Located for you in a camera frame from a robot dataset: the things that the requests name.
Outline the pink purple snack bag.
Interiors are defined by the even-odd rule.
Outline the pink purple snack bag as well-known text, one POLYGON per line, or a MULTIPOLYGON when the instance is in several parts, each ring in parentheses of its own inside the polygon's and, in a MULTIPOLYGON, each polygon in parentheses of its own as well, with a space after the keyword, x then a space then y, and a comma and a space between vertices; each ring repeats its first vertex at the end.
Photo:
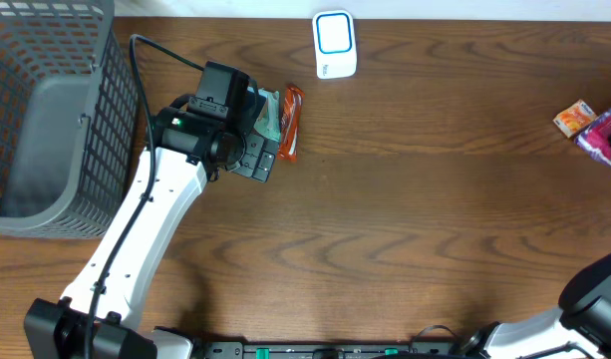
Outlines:
POLYGON ((593 160, 611 168, 611 108, 583 130, 574 143, 593 160))

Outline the teal green snack packet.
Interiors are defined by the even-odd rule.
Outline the teal green snack packet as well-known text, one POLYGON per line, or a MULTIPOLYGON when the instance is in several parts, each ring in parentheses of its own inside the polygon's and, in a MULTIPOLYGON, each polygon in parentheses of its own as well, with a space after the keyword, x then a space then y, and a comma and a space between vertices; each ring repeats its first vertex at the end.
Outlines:
POLYGON ((280 115, 280 93, 268 92, 265 89, 259 89, 259 95, 266 100, 264 107, 265 112, 262 117, 259 117, 254 124, 254 129, 263 137, 279 142, 281 139, 281 130, 279 125, 280 115))

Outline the orange tissue pack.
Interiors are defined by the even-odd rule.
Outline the orange tissue pack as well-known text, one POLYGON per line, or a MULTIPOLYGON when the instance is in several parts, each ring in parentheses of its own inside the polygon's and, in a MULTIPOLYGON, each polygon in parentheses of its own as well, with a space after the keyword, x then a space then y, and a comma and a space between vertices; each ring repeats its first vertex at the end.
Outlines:
POLYGON ((570 139, 596 119, 595 112, 583 100, 578 100, 569 108, 560 112, 553 119, 553 124, 567 139, 570 139))

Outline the red brown snack packet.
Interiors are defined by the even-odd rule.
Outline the red brown snack packet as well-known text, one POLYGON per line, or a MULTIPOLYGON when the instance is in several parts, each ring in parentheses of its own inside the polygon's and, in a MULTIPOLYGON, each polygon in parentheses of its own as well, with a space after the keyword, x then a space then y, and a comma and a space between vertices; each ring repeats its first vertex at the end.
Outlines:
POLYGON ((297 138, 303 108, 304 93, 296 85, 286 87, 283 112, 280 119, 281 136, 278 156, 291 163, 297 161, 297 138))

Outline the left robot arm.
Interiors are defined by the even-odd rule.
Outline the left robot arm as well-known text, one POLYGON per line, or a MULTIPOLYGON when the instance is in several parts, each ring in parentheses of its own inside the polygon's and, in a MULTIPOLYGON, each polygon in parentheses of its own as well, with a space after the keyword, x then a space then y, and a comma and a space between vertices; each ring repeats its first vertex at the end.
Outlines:
POLYGON ((190 358, 192 337, 141 335, 153 277, 180 220, 219 171, 265 182, 277 152, 255 133, 266 100, 247 74, 206 63, 194 94, 151 120, 148 147, 99 247, 58 302, 36 299, 24 331, 36 358, 190 358))

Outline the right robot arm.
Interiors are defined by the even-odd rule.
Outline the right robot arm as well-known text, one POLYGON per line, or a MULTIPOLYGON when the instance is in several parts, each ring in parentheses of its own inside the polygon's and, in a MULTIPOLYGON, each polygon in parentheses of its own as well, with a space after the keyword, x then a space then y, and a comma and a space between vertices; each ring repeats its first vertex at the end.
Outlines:
POLYGON ((558 305, 493 323, 453 349, 470 358, 611 358, 611 253, 579 271, 558 305))

